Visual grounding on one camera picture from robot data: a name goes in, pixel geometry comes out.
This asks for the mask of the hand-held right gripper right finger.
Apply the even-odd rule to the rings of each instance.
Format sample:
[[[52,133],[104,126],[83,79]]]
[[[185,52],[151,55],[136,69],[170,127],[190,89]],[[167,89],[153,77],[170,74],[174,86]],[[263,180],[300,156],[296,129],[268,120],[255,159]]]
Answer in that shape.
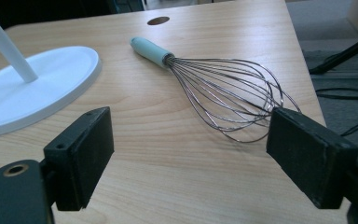
[[[338,209],[345,174],[358,147],[309,117],[287,108],[272,111],[267,153],[319,209]]]

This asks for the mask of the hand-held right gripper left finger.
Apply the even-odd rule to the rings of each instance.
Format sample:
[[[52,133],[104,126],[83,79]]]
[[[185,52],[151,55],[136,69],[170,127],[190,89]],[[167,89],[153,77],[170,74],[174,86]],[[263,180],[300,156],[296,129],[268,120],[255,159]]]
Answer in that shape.
[[[110,108],[80,116],[44,147],[41,168],[48,202],[60,211],[85,208],[113,153]]]

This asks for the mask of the white utensil rack stand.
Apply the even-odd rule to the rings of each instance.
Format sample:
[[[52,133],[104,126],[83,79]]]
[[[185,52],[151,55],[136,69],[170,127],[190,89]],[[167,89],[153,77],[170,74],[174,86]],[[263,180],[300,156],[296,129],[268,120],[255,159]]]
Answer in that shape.
[[[17,131],[71,104],[96,80],[102,62],[83,46],[51,49],[25,58],[0,26],[0,134]]]

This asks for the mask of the whisk with teal handle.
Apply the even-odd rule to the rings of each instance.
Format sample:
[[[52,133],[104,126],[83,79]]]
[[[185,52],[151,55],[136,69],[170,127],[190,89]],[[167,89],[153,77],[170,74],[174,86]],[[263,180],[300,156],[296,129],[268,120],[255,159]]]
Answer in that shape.
[[[253,143],[266,137],[273,109],[299,106],[265,66],[240,59],[184,59],[142,38],[132,49],[172,72],[200,118],[227,138]]]

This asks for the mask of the black stand leg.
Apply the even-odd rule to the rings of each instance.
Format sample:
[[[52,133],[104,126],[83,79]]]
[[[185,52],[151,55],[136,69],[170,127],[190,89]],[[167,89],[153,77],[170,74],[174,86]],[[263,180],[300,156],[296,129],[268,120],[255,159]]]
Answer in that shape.
[[[345,63],[347,60],[351,59],[352,57],[358,55],[358,42],[352,45],[351,47],[343,50],[342,52],[333,55],[330,59],[323,62],[320,65],[317,65],[314,68],[311,68],[309,72],[312,75],[322,75],[326,72],[332,70],[333,68]]]

